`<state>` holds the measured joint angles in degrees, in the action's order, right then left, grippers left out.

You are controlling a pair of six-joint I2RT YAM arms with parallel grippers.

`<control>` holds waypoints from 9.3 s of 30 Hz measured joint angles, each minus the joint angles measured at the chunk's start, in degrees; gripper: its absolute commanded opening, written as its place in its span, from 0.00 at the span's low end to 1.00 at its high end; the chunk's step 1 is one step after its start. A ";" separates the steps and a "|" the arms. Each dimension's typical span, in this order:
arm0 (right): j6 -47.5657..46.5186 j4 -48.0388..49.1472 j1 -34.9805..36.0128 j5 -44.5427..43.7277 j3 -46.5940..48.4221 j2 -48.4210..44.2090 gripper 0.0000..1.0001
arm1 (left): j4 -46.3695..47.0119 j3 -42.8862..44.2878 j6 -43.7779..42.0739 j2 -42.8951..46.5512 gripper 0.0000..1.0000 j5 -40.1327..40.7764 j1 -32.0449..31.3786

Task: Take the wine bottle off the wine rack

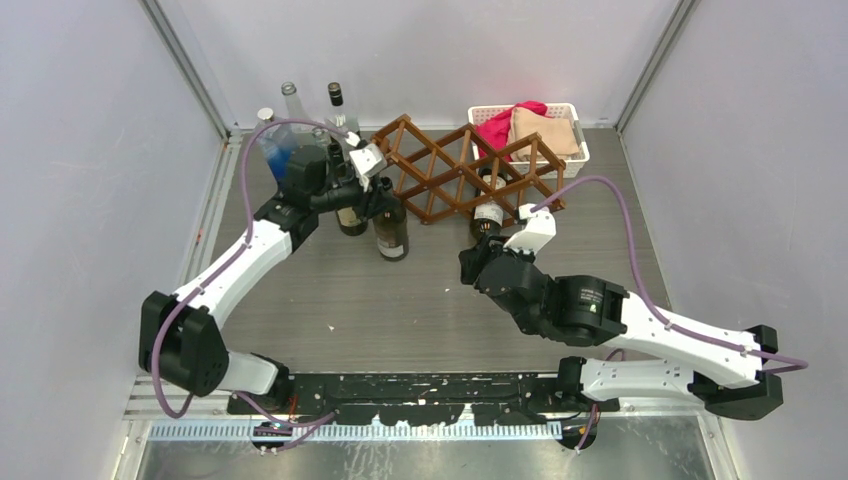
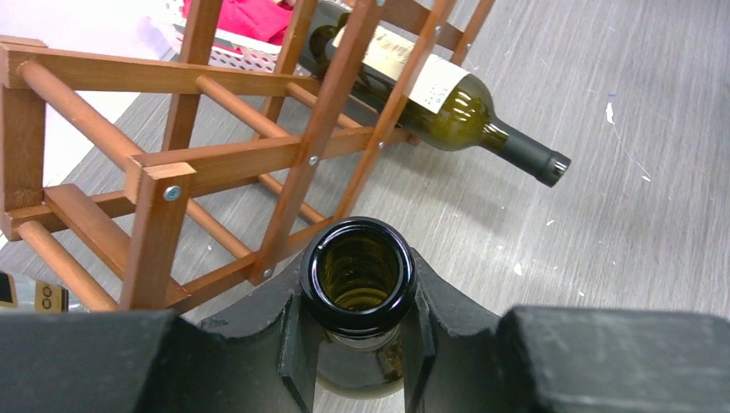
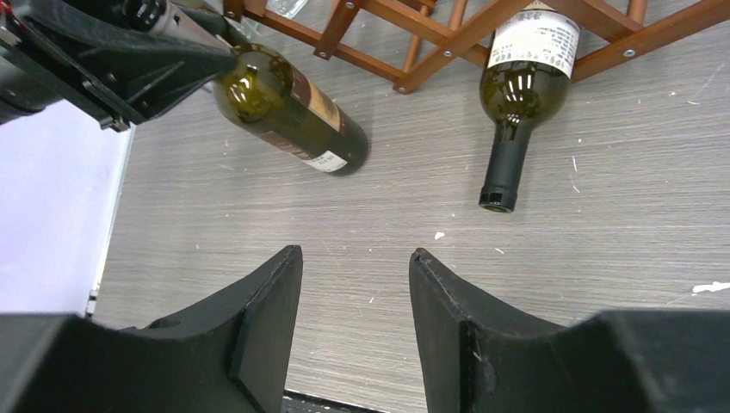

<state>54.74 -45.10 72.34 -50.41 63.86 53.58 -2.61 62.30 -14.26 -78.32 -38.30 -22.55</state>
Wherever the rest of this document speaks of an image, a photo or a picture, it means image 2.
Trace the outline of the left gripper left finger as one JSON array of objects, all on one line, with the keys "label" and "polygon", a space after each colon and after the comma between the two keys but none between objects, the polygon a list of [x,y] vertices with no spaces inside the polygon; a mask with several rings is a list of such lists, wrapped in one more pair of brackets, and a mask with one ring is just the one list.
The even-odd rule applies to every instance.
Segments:
[{"label": "left gripper left finger", "polygon": [[192,324],[171,311],[1,317],[4,412],[309,412],[301,261]]}]

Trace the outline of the square clear liquor bottle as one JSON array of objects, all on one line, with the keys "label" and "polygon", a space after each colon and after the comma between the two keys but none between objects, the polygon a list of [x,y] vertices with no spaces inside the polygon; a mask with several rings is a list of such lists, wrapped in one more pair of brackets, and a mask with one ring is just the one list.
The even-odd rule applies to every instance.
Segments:
[{"label": "square clear liquor bottle", "polygon": [[1,272],[1,313],[83,313],[86,307],[61,285]]}]

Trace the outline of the green bottle silver cap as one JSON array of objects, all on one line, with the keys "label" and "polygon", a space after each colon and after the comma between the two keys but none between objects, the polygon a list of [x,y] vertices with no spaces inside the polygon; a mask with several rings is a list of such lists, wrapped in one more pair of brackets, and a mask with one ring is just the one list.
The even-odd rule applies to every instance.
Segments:
[{"label": "green bottle silver cap", "polygon": [[381,220],[340,219],[312,239],[299,284],[302,303],[322,330],[320,385],[356,399],[402,388],[400,325],[414,306],[417,279],[410,245]]}]

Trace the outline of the green bottle black cap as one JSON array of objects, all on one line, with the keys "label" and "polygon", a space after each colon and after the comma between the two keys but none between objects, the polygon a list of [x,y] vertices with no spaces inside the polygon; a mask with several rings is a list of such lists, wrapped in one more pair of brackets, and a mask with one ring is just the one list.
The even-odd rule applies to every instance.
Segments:
[{"label": "green bottle black cap", "polygon": [[[315,77],[325,76],[349,16],[350,9],[340,4],[317,3],[299,59]],[[351,94],[383,113],[414,46],[407,38],[377,26]],[[398,124],[442,151],[485,149],[548,187],[563,177],[572,162],[500,120],[486,85],[435,54],[428,56],[418,74]]]}]

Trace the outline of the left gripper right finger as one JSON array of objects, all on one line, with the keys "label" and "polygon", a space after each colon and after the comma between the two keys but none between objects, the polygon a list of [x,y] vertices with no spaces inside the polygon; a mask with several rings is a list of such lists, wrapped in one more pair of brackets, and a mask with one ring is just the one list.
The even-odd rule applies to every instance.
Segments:
[{"label": "left gripper right finger", "polygon": [[419,255],[403,324],[409,412],[726,412],[729,322],[714,315],[517,305],[504,315]]}]

